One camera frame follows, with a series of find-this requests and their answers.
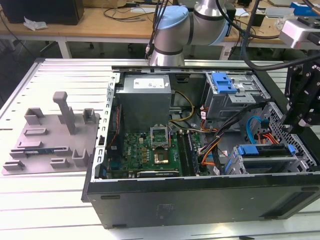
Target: wooden table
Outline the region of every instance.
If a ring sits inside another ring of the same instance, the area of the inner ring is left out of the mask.
[[[266,1],[261,1],[259,5],[260,7],[271,6]],[[246,10],[251,11],[252,7],[253,4],[250,4]],[[140,13],[132,13],[130,11],[126,13],[117,12],[115,17],[124,18],[136,16],[137,14]],[[62,57],[71,58],[68,42],[147,43],[152,32],[152,22],[145,16],[143,18],[145,21],[120,22],[105,17],[101,8],[86,8],[82,19],[76,26],[48,24],[47,29],[32,31],[23,24],[11,24],[6,18],[5,21],[9,29],[20,40],[56,41],[59,44]],[[237,17],[237,19],[247,23],[249,17]],[[279,31],[275,28],[274,22],[275,19],[265,18],[261,27],[253,28],[256,34],[260,36],[278,35]],[[230,51],[238,38],[239,32],[235,28],[232,28],[230,35],[218,44],[219,46],[223,46],[220,56],[221,60],[228,59]],[[3,23],[0,23],[0,39],[15,39]],[[253,39],[250,41],[249,47],[288,48],[280,39]]]

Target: floor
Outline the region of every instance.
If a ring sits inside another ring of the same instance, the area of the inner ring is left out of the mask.
[[[40,50],[46,46],[44,41],[23,41],[23,43],[36,57],[40,56]],[[0,108],[35,60],[19,42],[16,41],[14,44],[16,47],[13,52],[6,49],[0,50]],[[93,43],[94,49],[90,49],[90,44],[86,42],[70,42],[69,45],[74,58],[101,58],[98,43]],[[105,53],[103,58],[143,59],[145,56],[145,47],[145,44],[133,44],[132,51],[129,52],[126,43],[104,43]],[[220,46],[197,46],[193,59],[218,60],[221,49],[222,47]],[[185,59],[189,59],[190,47],[186,46],[183,51]],[[301,51],[292,49],[287,49],[280,58],[273,58],[273,51],[268,48],[249,48],[248,53],[252,60],[292,60],[304,56]],[[230,59],[238,60],[240,57],[239,54],[240,48],[237,47]],[[58,45],[49,49],[44,54],[44,57],[61,58],[62,56]]]

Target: desk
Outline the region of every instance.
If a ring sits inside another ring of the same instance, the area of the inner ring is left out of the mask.
[[[260,2],[261,7],[270,7],[265,1]],[[130,17],[137,13],[117,13],[116,16]],[[98,42],[98,43],[139,43],[146,44],[152,32],[152,23],[147,18],[139,22],[119,22],[103,15],[101,8],[85,8],[84,15],[76,26],[48,24],[47,29],[32,31],[23,24],[11,24],[5,18],[9,29],[16,34],[20,40],[56,41],[59,44],[63,58],[71,58],[68,42]],[[243,22],[248,22],[249,17],[240,17]],[[261,27],[254,27],[257,35],[277,35],[279,31],[274,27],[274,19],[265,18]],[[230,36],[225,37],[219,46],[223,46],[220,59],[227,60],[232,47],[236,44],[239,33],[232,28]],[[0,23],[0,39],[14,40],[3,23]],[[259,48],[288,48],[280,39],[253,39],[249,47]]]
[[[243,61],[186,60],[185,64],[190,68],[218,68],[226,64],[231,68],[247,68]],[[57,114],[59,109],[52,103],[52,94],[66,91],[68,105],[75,114],[82,113],[84,108],[94,108],[96,113],[103,115],[108,84],[103,78],[99,81],[92,81],[92,78],[108,76],[112,70],[110,66],[126,65],[141,67],[147,62],[142,59],[46,59],[34,63],[0,109],[0,166],[9,158],[9,149],[26,123],[27,108],[41,107],[44,114]],[[287,70],[268,74],[284,91]],[[319,130],[319,127],[314,129],[318,136]],[[13,176],[0,173],[0,239],[195,240],[239,239],[239,236],[273,240],[319,239],[320,200],[287,220],[105,230],[92,205],[81,202],[85,175],[85,172]]]

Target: gray robot arm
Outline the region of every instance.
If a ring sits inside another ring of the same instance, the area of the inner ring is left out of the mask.
[[[225,0],[219,0],[221,6]],[[185,45],[214,45],[226,36],[228,25],[216,0],[200,0],[194,12],[184,6],[168,6],[154,38],[151,66],[184,66]]]

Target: slotted aluminum surface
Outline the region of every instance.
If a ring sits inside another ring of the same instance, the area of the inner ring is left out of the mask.
[[[52,103],[54,91],[66,91],[75,112],[94,108],[103,115],[107,78],[113,66],[146,66],[143,60],[48,59],[35,63],[7,104],[0,110],[0,165],[25,125],[29,107],[44,114],[59,112]],[[187,66],[245,68],[242,61],[186,61]],[[286,70],[269,73],[282,91]],[[0,176],[0,239],[106,239],[187,240],[254,239],[318,240],[320,200],[287,220],[229,222],[105,230],[90,203],[81,202],[85,172]],[[215,206],[223,202],[214,202]]]

